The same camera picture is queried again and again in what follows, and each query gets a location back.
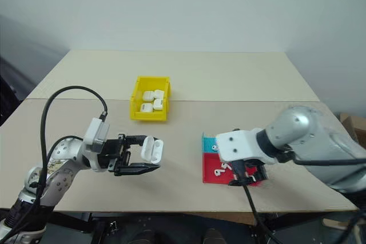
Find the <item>black cable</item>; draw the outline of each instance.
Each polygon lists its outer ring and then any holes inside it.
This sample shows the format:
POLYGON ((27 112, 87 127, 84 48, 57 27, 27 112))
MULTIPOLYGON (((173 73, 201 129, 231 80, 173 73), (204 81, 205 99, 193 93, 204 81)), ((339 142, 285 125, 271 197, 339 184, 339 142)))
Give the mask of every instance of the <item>black cable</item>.
MULTIPOLYGON (((283 244, 275 235, 267 228, 267 226, 264 225, 262 220, 260 219, 258 212, 254 206, 252 196, 250 195, 249 189, 247 186, 243 186, 246 197, 248 198, 250 208, 252 209, 253 215, 258 222, 258 224, 261 226, 261 228, 265 231, 266 235, 270 237, 271 240, 275 241, 277 244, 283 244)), ((357 222, 361 219, 366 219, 366 209, 359 210, 349 221, 349 224, 346 228, 346 230, 342 233, 342 235, 338 238, 338 240, 334 244, 342 244, 351 233, 353 227, 357 224, 357 222)))
MULTIPOLYGON (((61 142, 63 141, 64 139, 66 138, 75 138, 75 139, 78 139, 78 140, 83 140, 81 137, 77 137, 76 135, 67 135, 65 137, 61 137, 59 138, 51 147, 51 149, 49 150, 48 154, 47 154, 47 164, 48 162, 50 161, 50 158, 51 158, 51 155, 54 151, 54 149, 56 148, 56 146, 61 142)), ((25 212, 25 214, 23 215, 23 217, 18 221, 19 224, 21 224, 23 222, 23 220, 28 216, 28 214, 30 214, 33 210, 35 209, 35 203, 32 204, 32 206, 28 209, 27 212, 25 212)), ((16 235, 17 233, 19 233, 22 229, 24 229, 26 226, 29 225, 29 222, 28 223, 25 223, 23 226, 19 227, 18 229, 14 229, 16 227, 18 227, 19 225, 16 224, 14 227, 13 227, 13 231, 10 230, 5 236, 4 238, 0 241, 0 244, 4 244, 6 240, 8 240, 9 238, 11 238, 12 236, 16 235)))
MULTIPOLYGON (((11 230, 0 240, 0 244, 4 244, 5 241, 7 241, 10 237, 12 237, 14 234, 16 234, 17 232, 19 232, 19 228, 18 227, 21 225, 21 223, 23 222, 23 220, 29 215, 29 213, 31 211, 33 211, 34 209, 36 209, 39 206, 39 204, 40 204, 40 200, 41 200, 43 191, 44 191, 44 189, 46 187, 47 163, 49 161, 49 158, 47 160, 47 148, 46 148, 46 118, 47 118, 47 113, 48 113, 48 111, 50 109, 51 103, 53 102, 53 100, 60 93, 63 93, 64 91, 68 91, 68 90, 75 90, 75 89, 88 91, 88 92, 94 94, 102 102, 104 111, 103 111, 103 113, 99 117, 102 121, 105 121, 105 119, 106 119, 106 117, 108 115, 108 107, 107 107, 106 102, 104 101, 104 99, 97 92, 93 91, 90 88, 83 87, 83 86, 68 86, 68 87, 64 87, 62 89, 59 89, 53 95, 51 95, 51 97, 47 100, 45 107, 43 108, 42 117, 41 117, 40 138, 41 138, 41 154, 42 154, 42 172, 39 175, 38 187, 37 187, 37 191, 36 191, 36 194, 35 194, 35 200, 34 200, 32 206, 22 216, 22 218, 17 222, 17 224, 15 224, 13 226, 13 228, 11 228, 11 230)), ((58 144, 58 142, 56 142, 54 144, 53 150, 54 150, 54 147, 56 147, 57 144, 58 144)))
POLYGON ((303 166, 344 166, 365 164, 366 158, 358 159, 334 159, 334 160, 299 160, 295 157, 293 163, 303 166))
POLYGON ((256 207, 254 206, 252 196, 250 195, 249 189, 247 186, 243 186, 246 197, 248 198, 250 208, 252 208, 253 215, 256 219, 256 221, 259 223, 261 228, 265 231, 266 235, 268 235, 273 241, 275 241, 277 244, 283 244, 272 232, 267 228, 267 226, 264 225, 262 220, 260 219, 258 212, 256 210, 256 207))
POLYGON ((359 210, 349 221, 349 224, 342 235, 338 238, 335 244, 342 244, 351 233, 353 227, 357 224, 357 222, 361 219, 365 218, 365 210, 359 210))

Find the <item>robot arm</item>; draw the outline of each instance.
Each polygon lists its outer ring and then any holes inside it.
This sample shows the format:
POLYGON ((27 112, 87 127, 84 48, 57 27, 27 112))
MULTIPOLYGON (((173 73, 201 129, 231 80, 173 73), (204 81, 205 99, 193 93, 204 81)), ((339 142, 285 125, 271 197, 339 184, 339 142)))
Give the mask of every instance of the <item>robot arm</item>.
POLYGON ((6 243, 38 243, 54 207, 68 191, 80 170, 108 170, 119 176, 148 173, 160 167, 157 161, 151 160, 161 159, 164 145, 162 140, 145 135, 124 134, 119 135, 118 139, 107 140, 108 129, 109 124, 93 118, 83 140, 68 137, 54 147, 47 165, 46 187, 37 210, 32 207, 37 196, 37 182, 42 167, 36 166, 28 172, 17 201, 7 218, 0 222, 0 240, 26 215, 19 232, 6 243), (142 146, 141 155, 150 163, 129 163, 131 145, 142 146))
MULTIPOLYGON (((291 160, 293 155, 311 161, 366 157, 366 150, 348 135, 327 128, 319 111, 304 106, 285 110, 264 130, 232 131, 219 134, 216 140, 223 161, 243 161, 260 167, 291 160)), ((366 164, 305 167, 357 206, 365 205, 366 164)))

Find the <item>red and blue box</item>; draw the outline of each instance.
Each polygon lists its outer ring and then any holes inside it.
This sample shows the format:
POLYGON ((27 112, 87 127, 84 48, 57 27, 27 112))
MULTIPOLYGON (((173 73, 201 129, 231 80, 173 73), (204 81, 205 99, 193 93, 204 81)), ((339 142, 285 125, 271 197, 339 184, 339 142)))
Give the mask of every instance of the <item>red and blue box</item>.
POLYGON ((202 135, 203 183, 229 184, 234 174, 229 164, 220 161, 215 137, 202 135))

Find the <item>wooden table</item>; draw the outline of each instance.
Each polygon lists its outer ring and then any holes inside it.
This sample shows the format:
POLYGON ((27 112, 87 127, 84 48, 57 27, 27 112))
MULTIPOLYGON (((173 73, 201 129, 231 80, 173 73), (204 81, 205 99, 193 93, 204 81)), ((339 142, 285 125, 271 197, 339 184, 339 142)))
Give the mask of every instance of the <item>wooden table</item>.
MULTIPOLYGON (((244 217, 240 222, 253 223, 242 188, 202 183, 202 133, 215 135, 237 127, 265 127, 292 105, 315 107, 329 117, 334 129, 344 131, 282 53, 71 51, 0 128, 0 207, 12 206, 27 171, 41 161, 39 123, 45 98, 67 85, 91 87, 106 99, 108 138, 116 138, 118 133, 153 135, 164 140, 165 150, 161 168, 152 173, 114 177, 108 172, 81 171, 56 206, 57 211, 238 213, 244 217), (192 60, 204 63, 205 70, 192 70, 192 60), (211 60, 218 65, 210 64, 211 60), (226 62, 225 71, 220 60, 226 62), (150 75, 171 77, 172 102, 166 122, 129 119, 128 99, 134 81, 149 71, 150 75), (251 85, 254 79, 259 81, 251 85), (204 89, 192 90, 194 87, 204 89)), ((48 148, 60 136, 84 135, 90 120, 102 108, 97 99, 91 98, 88 93, 75 91, 54 101, 46 126, 48 148)), ((132 161, 137 159, 138 153, 133 150, 132 161)), ((250 188, 260 212, 355 209, 301 166, 285 163, 266 165, 266 169, 269 180, 250 188)))

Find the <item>yellow tray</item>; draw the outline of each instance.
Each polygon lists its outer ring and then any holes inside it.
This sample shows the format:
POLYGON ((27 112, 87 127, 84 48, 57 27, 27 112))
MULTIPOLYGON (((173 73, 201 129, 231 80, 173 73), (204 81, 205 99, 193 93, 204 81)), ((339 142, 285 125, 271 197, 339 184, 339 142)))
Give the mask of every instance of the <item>yellow tray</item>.
POLYGON ((169 77, 138 77, 130 100, 130 118, 132 120, 166 121, 169 111, 168 97, 170 97, 169 77), (155 90, 164 91, 162 110, 154 110, 152 113, 140 112, 144 91, 155 90))

